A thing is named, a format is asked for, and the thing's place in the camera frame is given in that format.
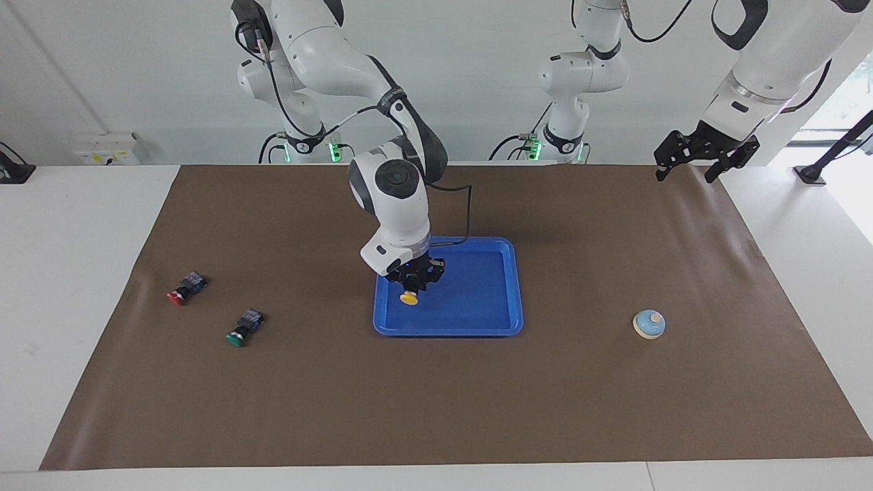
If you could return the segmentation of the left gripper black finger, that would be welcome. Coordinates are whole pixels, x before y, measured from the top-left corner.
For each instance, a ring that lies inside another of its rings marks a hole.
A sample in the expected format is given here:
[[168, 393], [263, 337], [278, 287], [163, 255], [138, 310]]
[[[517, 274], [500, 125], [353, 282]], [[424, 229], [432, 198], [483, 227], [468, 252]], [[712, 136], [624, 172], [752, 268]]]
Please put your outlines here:
[[653, 152], [655, 165], [655, 178], [657, 181], [665, 181], [671, 171], [677, 166], [689, 164], [696, 159], [696, 150], [694, 149], [695, 133], [683, 134], [678, 130], [673, 130]]
[[730, 151], [720, 150], [717, 152], [714, 164], [705, 171], [705, 180], [707, 180], [707, 183], [712, 184], [727, 171], [734, 168], [744, 168], [758, 149], [760, 149], [760, 140], [758, 140], [757, 136], [751, 136], [739, 148]]

